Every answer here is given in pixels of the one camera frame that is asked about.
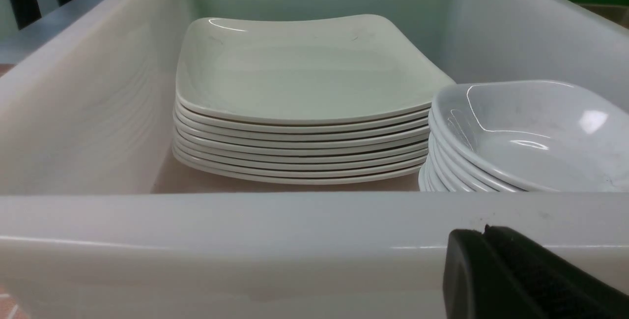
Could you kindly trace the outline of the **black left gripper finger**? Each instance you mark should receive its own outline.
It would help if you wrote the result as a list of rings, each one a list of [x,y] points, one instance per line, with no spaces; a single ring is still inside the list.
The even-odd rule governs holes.
[[[626,319],[629,297],[516,230],[449,233],[448,319]]]

